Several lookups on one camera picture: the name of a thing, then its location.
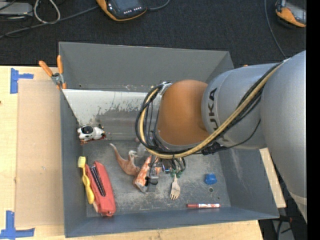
fork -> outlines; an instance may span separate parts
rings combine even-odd
[[[176,200],[180,195],[180,186],[178,185],[178,178],[177,175],[174,175],[174,179],[171,185],[171,193],[170,193],[170,199]]]

white toy car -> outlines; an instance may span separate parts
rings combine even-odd
[[[77,129],[79,139],[86,143],[88,141],[96,141],[103,139],[106,136],[106,132],[104,131],[103,127],[92,127],[89,125],[82,126],[81,128]]]

marker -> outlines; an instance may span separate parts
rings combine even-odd
[[[188,203],[188,208],[219,208],[219,203]]]

red case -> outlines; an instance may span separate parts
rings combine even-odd
[[[116,202],[114,197],[114,192],[112,189],[112,185],[109,179],[109,175],[107,173],[107,170],[105,166],[95,161],[93,165],[96,167],[99,176],[101,178],[101,182],[105,191],[105,196],[102,196],[100,194],[99,188],[95,182],[95,179],[90,171],[90,168],[87,164],[85,164],[85,173],[89,177],[91,189],[94,193],[94,201],[97,206],[98,213],[104,215],[104,216],[113,216],[116,212]]]

bin floor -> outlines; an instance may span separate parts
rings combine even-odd
[[[153,192],[141,192],[133,186],[133,176],[125,174],[120,168],[113,148],[113,143],[120,155],[128,158],[130,150],[137,151],[138,143],[134,140],[98,140],[83,145],[82,156],[87,157],[87,163],[92,166],[94,161],[102,163],[108,172],[116,203],[116,214],[141,213],[142,211],[156,212],[167,210],[183,210],[187,204],[219,203],[222,207],[231,206],[225,178],[220,164],[219,155],[193,154],[185,157],[186,169],[178,178],[181,192],[176,200],[170,199],[173,178],[170,174],[159,173],[158,184]],[[135,164],[141,166],[146,156],[137,157]],[[217,183],[205,183],[206,174],[214,173]],[[91,204],[86,203],[87,217],[100,216]]]

